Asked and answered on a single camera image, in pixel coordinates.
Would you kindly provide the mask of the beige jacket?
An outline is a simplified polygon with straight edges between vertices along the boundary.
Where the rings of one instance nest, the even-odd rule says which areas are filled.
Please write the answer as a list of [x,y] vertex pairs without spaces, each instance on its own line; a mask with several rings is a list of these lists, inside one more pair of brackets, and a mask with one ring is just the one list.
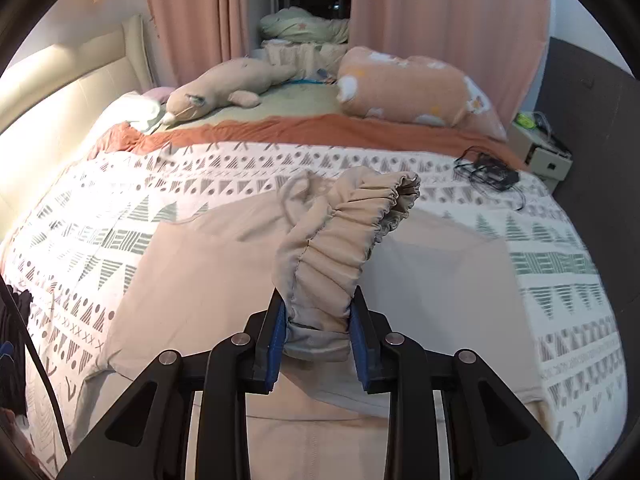
[[506,242],[416,206],[411,172],[310,171],[267,192],[153,234],[82,382],[79,444],[160,352],[208,350],[267,307],[285,304],[282,374],[248,401],[258,479],[374,479],[382,474],[390,398],[363,391],[347,336],[363,294],[424,348],[470,348],[535,417],[546,402]]

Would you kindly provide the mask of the black folded garment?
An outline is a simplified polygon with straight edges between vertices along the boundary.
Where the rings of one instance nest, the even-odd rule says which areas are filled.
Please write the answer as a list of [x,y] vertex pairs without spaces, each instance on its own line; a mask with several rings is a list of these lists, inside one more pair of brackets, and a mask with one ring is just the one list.
[[20,312],[25,325],[28,324],[32,294],[28,290],[19,292],[11,285],[1,295],[1,406],[16,416],[27,414],[26,401],[26,342],[18,328],[15,312],[6,305],[4,298],[10,295]]

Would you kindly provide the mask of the patterned white bed blanket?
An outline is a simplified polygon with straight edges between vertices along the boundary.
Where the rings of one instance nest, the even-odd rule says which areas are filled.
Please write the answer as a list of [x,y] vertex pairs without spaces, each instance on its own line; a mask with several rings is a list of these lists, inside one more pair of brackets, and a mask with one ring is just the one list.
[[134,270],[163,222],[277,192],[301,171],[411,172],[416,206],[506,242],[544,395],[538,420],[588,478],[623,432],[627,374],[614,312],[570,218],[506,144],[444,128],[341,115],[157,132],[116,126],[73,162],[2,248],[2,274],[32,294],[28,328],[50,375],[27,374],[37,455],[64,454],[47,395],[72,441],[82,382],[106,343]]

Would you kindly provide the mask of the white bedside nightstand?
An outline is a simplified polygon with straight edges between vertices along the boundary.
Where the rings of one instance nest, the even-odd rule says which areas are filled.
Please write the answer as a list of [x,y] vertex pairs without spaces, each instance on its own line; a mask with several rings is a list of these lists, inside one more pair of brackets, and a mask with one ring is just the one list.
[[551,194],[572,169],[573,155],[555,139],[541,112],[519,112],[508,129],[508,145]]

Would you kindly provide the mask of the light green pillow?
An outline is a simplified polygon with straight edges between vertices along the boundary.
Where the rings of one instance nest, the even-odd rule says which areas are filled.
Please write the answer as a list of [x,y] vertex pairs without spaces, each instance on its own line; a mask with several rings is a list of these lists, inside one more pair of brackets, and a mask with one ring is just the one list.
[[112,127],[126,122],[139,132],[149,134],[160,125],[166,102],[173,91],[172,87],[155,87],[142,94],[127,92],[111,102],[89,132],[106,133]]

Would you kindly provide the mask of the orange plush pillow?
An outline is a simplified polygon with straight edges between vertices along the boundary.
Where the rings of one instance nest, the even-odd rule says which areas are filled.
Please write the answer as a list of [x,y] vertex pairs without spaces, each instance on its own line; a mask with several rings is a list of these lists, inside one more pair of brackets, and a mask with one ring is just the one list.
[[436,58],[398,58],[354,47],[341,60],[336,84],[337,101],[347,115],[506,140],[485,92],[462,70]]

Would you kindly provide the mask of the cream padded headboard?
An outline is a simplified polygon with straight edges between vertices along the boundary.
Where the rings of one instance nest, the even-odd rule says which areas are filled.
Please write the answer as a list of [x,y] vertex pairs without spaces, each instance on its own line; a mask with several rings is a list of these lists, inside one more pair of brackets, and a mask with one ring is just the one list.
[[52,44],[1,76],[1,233],[27,212],[102,112],[154,86],[142,17],[84,42]]

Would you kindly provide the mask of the beige plush animal toy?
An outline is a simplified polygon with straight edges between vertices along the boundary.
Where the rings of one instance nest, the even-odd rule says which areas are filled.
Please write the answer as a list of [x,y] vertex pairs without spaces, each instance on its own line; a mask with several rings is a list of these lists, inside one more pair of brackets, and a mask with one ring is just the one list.
[[271,65],[258,58],[232,58],[171,92],[160,122],[170,127],[197,120],[218,108],[255,107],[263,93],[295,75],[294,65]]

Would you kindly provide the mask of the right pink curtain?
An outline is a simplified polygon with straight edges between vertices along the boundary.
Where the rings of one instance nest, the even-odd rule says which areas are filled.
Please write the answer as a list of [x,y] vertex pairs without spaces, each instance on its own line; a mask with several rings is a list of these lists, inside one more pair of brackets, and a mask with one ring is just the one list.
[[460,68],[510,124],[539,68],[549,20],[550,0],[352,0],[349,43]]

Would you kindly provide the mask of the pink curtain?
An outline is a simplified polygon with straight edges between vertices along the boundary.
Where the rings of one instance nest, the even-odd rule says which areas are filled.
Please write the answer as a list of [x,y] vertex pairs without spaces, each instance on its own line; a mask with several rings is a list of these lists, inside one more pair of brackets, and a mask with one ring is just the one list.
[[510,124],[539,68],[549,20],[550,0],[352,0],[349,43],[460,68]]
[[258,48],[271,0],[146,0],[170,70],[181,86],[214,65]]

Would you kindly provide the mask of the green bedding pile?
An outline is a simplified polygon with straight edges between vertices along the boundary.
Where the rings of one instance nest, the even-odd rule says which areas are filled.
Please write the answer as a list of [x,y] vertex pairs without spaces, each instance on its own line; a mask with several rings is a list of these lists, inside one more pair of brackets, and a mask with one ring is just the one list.
[[334,77],[348,51],[348,18],[319,18],[297,6],[263,16],[258,32],[256,58],[295,67],[297,79]]

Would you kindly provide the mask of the left pink curtain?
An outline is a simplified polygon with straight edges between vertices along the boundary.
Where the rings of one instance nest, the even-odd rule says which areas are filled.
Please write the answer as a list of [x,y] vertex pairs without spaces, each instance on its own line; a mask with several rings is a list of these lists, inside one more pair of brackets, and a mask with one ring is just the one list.
[[170,70],[181,86],[214,65],[258,48],[271,0],[146,0]]

